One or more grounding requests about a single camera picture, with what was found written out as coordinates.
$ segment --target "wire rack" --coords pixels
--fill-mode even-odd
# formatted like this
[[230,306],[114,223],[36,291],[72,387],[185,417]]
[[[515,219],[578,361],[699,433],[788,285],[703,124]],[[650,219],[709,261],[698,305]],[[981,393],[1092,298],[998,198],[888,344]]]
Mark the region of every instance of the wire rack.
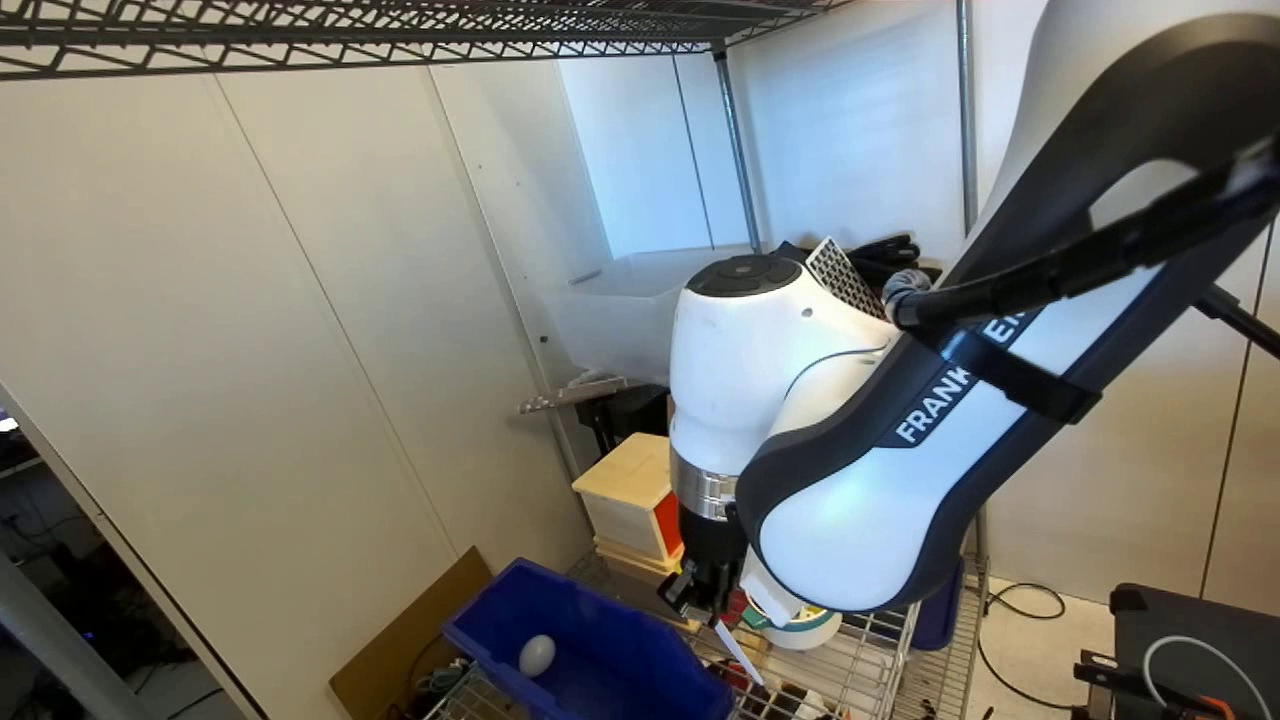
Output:
[[[888,720],[908,663],[915,609],[847,619],[817,650],[770,650],[754,630],[739,643],[770,682],[733,682],[733,720]],[[703,658],[720,658],[709,630],[693,636]],[[519,706],[483,677],[468,670],[427,720],[512,720]]]
[[845,619],[835,638],[817,650],[765,650],[762,682],[738,688],[739,720],[819,716],[819,720],[888,720],[908,668],[915,603]]
[[977,656],[981,600],[960,592],[949,648],[913,650],[893,720],[964,720]]
[[847,0],[0,0],[0,81],[693,56]]

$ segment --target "cable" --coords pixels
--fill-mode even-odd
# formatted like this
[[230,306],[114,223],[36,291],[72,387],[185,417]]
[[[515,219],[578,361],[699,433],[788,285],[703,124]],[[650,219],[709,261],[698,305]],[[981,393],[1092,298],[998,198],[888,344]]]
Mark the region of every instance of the cable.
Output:
[[1219,650],[1217,643],[1201,638],[1201,636],[1161,636],[1158,643],[1149,643],[1143,650],[1143,682],[1149,682],[1149,697],[1158,697],[1161,706],[1169,706],[1163,692],[1158,688],[1158,677],[1152,677],[1152,663],[1158,656],[1169,648],[1169,643],[1191,643],[1191,648],[1203,648],[1210,656],[1226,658],[1252,692],[1258,706],[1265,706],[1265,720],[1272,720],[1272,702],[1269,697],[1252,682],[1252,677],[1228,656]]
[[[1005,586],[991,592],[991,596],[983,596],[981,586],[964,586],[964,592],[977,592],[977,596],[981,596],[983,616],[987,616],[987,609],[998,609],[998,603],[1010,609],[1011,616],[1039,619],[1039,622],[1067,616],[1067,600],[1063,600],[1058,586],[1033,585],[1033,580],[1005,585]],[[1030,609],[1019,609],[1019,603],[1010,600],[1011,592],[1046,592],[1058,609],[1051,609],[1051,612],[1030,612]],[[1039,706],[1058,706],[1058,712],[1076,712],[1076,706],[1081,706],[1081,702],[1046,701],[1046,697],[1019,688],[1019,682],[1011,682],[1011,680],[991,663],[991,656],[987,656],[987,648],[983,648],[983,630],[977,630],[977,656],[981,656],[983,668],[998,677],[998,682],[1005,682],[1011,697],[1019,697],[1019,701],[1030,701],[1030,702],[1039,702]]]
[[207,702],[207,701],[220,697],[220,692],[224,692],[224,688],[214,688],[214,692],[198,697],[194,702],[168,712],[163,720],[182,720],[182,716],[188,716],[194,706]]

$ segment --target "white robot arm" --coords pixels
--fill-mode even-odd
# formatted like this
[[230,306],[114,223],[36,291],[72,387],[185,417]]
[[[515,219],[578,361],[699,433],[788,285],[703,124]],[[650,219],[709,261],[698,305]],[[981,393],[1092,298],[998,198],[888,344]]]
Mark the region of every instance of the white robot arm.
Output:
[[[800,600],[922,600],[981,503],[1184,312],[1276,347],[1217,275],[1280,208],[1280,16],[1163,28],[1092,81],[935,285],[857,306],[797,252],[703,268],[675,306],[672,603],[720,612],[757,551]],[[1184,183],[1097,204],[1163,161]]]

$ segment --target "blue plastic box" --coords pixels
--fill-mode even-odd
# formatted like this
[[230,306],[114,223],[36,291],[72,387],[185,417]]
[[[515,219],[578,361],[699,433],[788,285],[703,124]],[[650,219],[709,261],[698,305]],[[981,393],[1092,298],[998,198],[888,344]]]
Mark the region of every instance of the blue plastic box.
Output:
[[[542,565],[509,565],[443,636],[538,720],[726,720],[728,688],[645,612]],[[519,648],[557,638],[545,677],[519,677]]]

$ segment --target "cardboard box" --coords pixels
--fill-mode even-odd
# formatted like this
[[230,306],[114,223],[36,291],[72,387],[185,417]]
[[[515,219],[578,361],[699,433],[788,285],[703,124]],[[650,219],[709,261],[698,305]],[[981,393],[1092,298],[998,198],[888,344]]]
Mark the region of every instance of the cardboard box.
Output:
[[672,491],[672,449],[665,436],[632,433],[578,484],[595,542],[670,565],[679,542],[679,501]]
[[370,638],[334,680],[334,697],[351,720],[397,720],[424,670],[443,668],[458,648],[441,628],[475,600],[494,568],[471,548],[419,600],[414,600],[375,638]]
[[605,539],[595,539],[595,555],[613,568],[613,573],[632,573],[632,576],[641,576],[641,580],[670,580],[670,576],[675,576],[679,573],[679,555],[685,555],[685,548],[675,548],[670,561],[650,561],[650,555],[632,555],[632,551],[625,551],[625,548],[618,548],[618,542],[605,542]]

